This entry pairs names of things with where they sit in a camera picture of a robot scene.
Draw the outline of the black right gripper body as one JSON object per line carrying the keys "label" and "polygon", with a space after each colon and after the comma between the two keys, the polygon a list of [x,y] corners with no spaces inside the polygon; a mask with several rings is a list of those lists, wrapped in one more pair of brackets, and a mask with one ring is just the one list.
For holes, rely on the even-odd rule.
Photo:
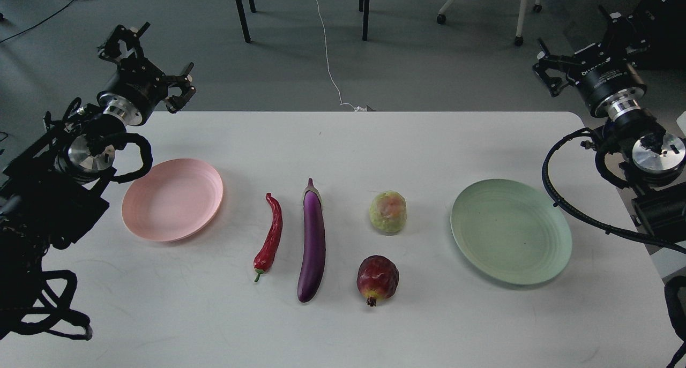
{"label": "black right gripper body", "polygon": [[572,70],[572,82],[591,116],[615,117],[620,112],[615,102],[635,102],[644,96],[644,81],[622,56],[612,56],[596,43],[572,56],[580,62],[580,67]]}

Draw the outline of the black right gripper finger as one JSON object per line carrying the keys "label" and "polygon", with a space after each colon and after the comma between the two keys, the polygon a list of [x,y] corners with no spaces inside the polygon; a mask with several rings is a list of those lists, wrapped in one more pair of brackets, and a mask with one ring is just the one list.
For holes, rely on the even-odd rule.
{"label": "black right gripper finger", "polygon": [[633,15],[608,12],[598,6],[598,11],[607,23],[607,29],[599,43],[604,55],[637,55],[650,49],[650,41],[641,22]]}
{"label": "black right gripper finger", "polygon": [[552,55],[541,37],[537,40],[540,52],[533,72],[541,80],[551,97],[557,97],[567,86],[576,84],[581,61],[575,56]]}

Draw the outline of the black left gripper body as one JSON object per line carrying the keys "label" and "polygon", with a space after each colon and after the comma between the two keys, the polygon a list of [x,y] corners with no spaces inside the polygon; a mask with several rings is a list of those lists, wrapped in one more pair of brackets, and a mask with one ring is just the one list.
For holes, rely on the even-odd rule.
{"label": "black left gripper body", "polygon": [[123,58],[96,101],[123,124],[143,125],[169,94],[168,85],[162,80],[164,75],[147,58]]}

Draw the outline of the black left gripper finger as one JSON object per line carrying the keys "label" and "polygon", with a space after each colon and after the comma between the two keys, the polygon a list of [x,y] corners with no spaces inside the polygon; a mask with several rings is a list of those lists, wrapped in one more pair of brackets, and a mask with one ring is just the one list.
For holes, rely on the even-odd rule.
{"label": "black left gripper finger", "polygon": [[140,38],[150,26],[150,22],[145,22],[140,28],[117,25],[105,42],[96,49],[98,57],[115,64],[120,64],[125,58],[145,59]]}
{"label": "black left gripper finger", "polygon": [[179,75],[164,75],[164,84],[167,89],[179,89],[179,94],[168,94],[164,99],[168,112],[175,114],[181,111],[196,94],[196,88],[192,83],[190,72],[194,63],[188,63]]}

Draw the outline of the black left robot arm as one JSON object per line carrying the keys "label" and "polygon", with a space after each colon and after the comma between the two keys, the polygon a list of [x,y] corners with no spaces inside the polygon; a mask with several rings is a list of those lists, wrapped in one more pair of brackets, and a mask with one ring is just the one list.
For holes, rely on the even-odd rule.
{"label": "black left robot arm", "polygon": [[193,63],[169,75],[145,56],[140,39],[149,26],[117,25],[98,47],[116,70],[96,103],[77,97],[61,119],[47,112],[44,135],[3,169],[2,336],[92,338],[89,317],[71,307],[76,274],[45,271],[42,260],[93,229],[109,208],[102,194],[110,183],[133,182],[152,169],[149,141],[127,128],[145,124],[159,103],[181,111],[196,93]]}

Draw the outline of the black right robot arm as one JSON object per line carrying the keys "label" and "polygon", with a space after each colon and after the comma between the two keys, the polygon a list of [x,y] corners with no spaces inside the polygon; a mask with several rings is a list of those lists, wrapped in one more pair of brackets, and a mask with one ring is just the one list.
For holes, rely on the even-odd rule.
{"label": "black right robot arm", "polygon": [[[582,128],[560,139],[542,163],[542,184],[554,206],[581,222],[635,243],[684,254],[684,138],[669,133],[639,104],[646,85],[631,58],[650,48],[644,25],[635,15],[608,12],[599,6],[607,29],[602,40],[573,55],[554,55],[542,39],[532,70],[552,97],[565,88],[577,90],[592,117],[605,119],[595,129]],[[556,151],[573,139],[595,153],[600,177],[619,189],[630,189],[634,224],[630,231],[598,221],[568,202],[554,187],[549,163]]]}

